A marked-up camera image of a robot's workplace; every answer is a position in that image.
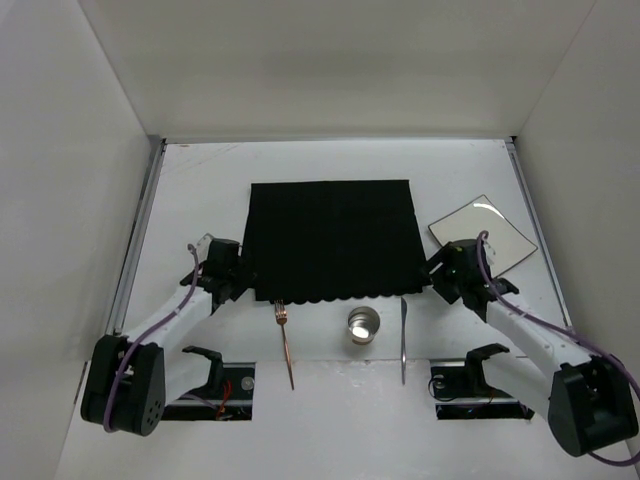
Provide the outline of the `square white plate black rim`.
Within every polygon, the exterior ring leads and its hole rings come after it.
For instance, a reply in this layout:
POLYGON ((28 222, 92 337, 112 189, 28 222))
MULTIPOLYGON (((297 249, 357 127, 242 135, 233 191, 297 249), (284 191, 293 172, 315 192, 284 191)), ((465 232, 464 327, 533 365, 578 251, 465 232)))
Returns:
POLYGON ((486 231, 485 250, 493 276, 506 273, 537 251, 537 246, 486 195, 445 215, 428 229, 441 246, 458 240, 476 240, 482 231, 486 231))

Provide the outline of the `black cloth placemat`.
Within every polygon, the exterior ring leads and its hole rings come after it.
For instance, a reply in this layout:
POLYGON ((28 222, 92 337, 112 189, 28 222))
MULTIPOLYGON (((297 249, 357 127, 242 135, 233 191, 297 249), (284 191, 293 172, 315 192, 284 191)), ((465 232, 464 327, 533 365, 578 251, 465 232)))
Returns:
POLYGON ((403 296, 427 284, 406 180, 254 183, 242 245, 258 301, 403 296))

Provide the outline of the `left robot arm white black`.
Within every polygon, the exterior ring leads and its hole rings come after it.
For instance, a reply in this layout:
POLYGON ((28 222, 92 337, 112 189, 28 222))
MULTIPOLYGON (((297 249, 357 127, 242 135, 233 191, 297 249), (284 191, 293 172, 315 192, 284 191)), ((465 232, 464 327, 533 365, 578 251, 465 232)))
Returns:
POLYGON ((254 367, 227 364, 220 352, 188 339, 251 287, 251 263, 234 240, 205 235, 187 249, 194 268, 174 295, 137 327, 97 341, 80 406, 84 421, 146 437, 163 420, 251 418, 254 367))

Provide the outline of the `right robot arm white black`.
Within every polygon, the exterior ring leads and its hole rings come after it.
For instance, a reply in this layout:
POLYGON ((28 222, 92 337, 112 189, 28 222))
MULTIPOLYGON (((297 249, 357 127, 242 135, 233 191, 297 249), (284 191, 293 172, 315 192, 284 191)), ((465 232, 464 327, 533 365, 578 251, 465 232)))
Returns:
POLYGON ((543 417, 562 450, 573 457, 639 433, 638 382, 620 360, 575 332, 538 318, 519 289, 491 274, 487 232, 448 242, 426 261, 427 286, 448 304, 461 301, 508 337, 528 358, 523 364, 500 343, 477 347, 464 359, 463 386, 471 396, 500 391, 543 417))

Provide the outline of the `silver table knife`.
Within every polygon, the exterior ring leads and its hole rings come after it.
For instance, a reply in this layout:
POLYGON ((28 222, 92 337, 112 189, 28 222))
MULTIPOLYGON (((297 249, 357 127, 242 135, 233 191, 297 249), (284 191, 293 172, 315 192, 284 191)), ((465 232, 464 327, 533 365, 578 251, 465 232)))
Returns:
POLYGON ((406 368, 407 368, 407 349, 406 349, 406 322, 408 314, 408 305, 406 300, 401 297, 400 299, 400 311, 401 311, 401 382, 402 385, 406 385, 406 368))

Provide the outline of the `copper fork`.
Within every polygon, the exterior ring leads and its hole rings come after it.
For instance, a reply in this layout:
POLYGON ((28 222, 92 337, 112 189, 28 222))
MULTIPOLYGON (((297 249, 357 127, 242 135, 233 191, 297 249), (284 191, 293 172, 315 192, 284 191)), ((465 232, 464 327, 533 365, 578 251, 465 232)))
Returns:
POLYGON ((287 315, 286 307, 283 301, 277 300, 274 302, 274 314, 275 314, 276 323, 280 326, 280 329, 281 329, 283 350, 284 350, 284 356, 285 356, 285 361, 287 365, 287 372, 289 376, 290 387, 291 387, 291 390, 294 391, 295 383, 294 383, 294 375, 293 375, 293 366, 292 366, 292 359, 291 359, 288 337, 286 333, 286 324, 288 322, 288 315, 287 315))

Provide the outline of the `silver metal cup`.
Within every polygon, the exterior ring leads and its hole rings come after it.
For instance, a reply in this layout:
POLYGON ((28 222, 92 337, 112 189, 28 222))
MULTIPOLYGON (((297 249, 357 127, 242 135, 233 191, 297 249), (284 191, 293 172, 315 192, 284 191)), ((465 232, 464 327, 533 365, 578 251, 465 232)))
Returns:
POLYGON ((353 309, 347 318, 349 337, 356 345, 370 344, 376 337, 381 320, 378 312, 368 306, 353 309))

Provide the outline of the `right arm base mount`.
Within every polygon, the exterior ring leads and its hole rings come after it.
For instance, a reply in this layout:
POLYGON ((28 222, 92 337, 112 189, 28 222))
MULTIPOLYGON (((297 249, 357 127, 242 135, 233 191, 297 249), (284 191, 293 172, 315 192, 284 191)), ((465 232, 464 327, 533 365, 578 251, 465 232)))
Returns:
POLYGON ((464 359, 430 362, 428 392, 438 420, 532 420, 535 412, 490 386, 481 369, 492 356, 508 353, 499 343, 470 350, 464 359))

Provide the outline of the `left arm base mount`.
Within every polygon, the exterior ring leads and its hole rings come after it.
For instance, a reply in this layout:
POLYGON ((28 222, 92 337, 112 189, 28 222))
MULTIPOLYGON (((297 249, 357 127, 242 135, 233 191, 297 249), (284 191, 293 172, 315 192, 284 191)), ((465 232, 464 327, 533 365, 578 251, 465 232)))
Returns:
POLYGON ((222 355, 187 346, 165 361, 163 421, 248 421, 252 418, 254 363, 226 363, 222 355))

